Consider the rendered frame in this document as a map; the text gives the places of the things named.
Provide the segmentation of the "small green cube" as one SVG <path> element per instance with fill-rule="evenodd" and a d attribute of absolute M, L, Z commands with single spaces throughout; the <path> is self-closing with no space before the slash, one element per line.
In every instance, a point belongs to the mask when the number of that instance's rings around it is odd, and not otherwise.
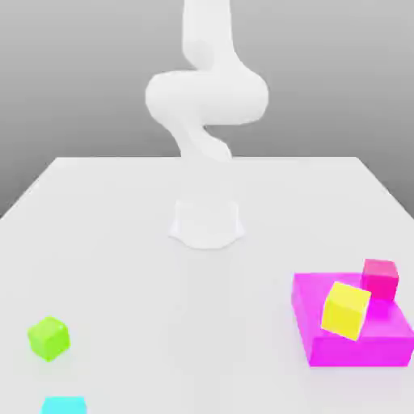
<path fill-rule="evenodd" d="M 47 362 L 70 347 L 68 327 L 60 320 L 47 316 L 27 330 L 32 351 Z"/>

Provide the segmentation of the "small cyan cube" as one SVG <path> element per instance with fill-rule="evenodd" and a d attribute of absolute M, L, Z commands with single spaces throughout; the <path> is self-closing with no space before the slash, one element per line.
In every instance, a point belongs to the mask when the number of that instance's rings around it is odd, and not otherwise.
<path fill-rule="evenodd" d="M 80 396 L 50 396 L 45 398 L 39 414 L 87 414 L 87 405 Z"/>

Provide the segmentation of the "small yellow cube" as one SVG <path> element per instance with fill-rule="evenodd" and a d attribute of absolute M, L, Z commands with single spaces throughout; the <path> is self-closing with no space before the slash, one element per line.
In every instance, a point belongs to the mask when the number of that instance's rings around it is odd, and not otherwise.
<path fill-rule="evenodd" d="M 357 341 L 370 304 L 371 292 L 335 281 L 323 304 L 321 328 Z"/>

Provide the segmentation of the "large magenta box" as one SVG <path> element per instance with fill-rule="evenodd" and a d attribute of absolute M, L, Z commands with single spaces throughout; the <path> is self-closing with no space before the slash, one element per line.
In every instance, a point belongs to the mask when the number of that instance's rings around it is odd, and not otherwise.
<path fill-rule="evenodd" d="M 396 302 L 370 301 L 357 341 L 323 330 L 323 304 L 335 281 L 358 287 L 355 272 L 296 273 L 291 302 L 311 366 L 406 366 L 414 352 L 414 329 Z"/>

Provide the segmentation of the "small pink cube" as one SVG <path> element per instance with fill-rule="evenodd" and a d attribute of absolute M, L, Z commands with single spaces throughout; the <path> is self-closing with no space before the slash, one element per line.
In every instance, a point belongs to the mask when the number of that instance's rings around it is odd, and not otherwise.
<path fill-rule="evenodd" d="M 365 259 L 360 286 L 371 292 L 371 298 L 393 302 L 398 284 L 399 274 L 394 261 Z"/>

